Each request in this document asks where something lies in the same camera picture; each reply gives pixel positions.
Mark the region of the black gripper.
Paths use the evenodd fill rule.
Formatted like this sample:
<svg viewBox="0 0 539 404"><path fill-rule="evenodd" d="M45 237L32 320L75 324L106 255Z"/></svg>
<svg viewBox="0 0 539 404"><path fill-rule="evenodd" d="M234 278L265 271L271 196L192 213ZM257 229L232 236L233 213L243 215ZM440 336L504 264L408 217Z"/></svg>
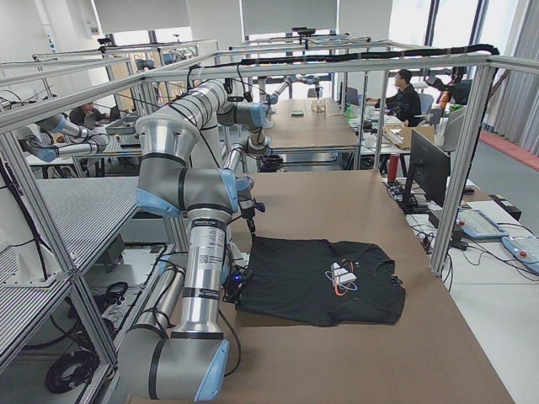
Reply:
<svg viewBox="0 0 539 404"><path fill-rule="evenodd" d="M253 270L248 268L237 269L227 276L222 287L224 294L222 300L227 303L237 304L241 299L241 294L248 282L253 277Z"/></svg>
<svg viewBox="0 0 539 404"><path fill-rule="evenodd" d="M240 208L241 217L246 220L250 234L255 235L256 225L253 220L255 211L264 213L266 211L265 204L263 202L258 202L254 198L239 196L238 205Z"/></svg>

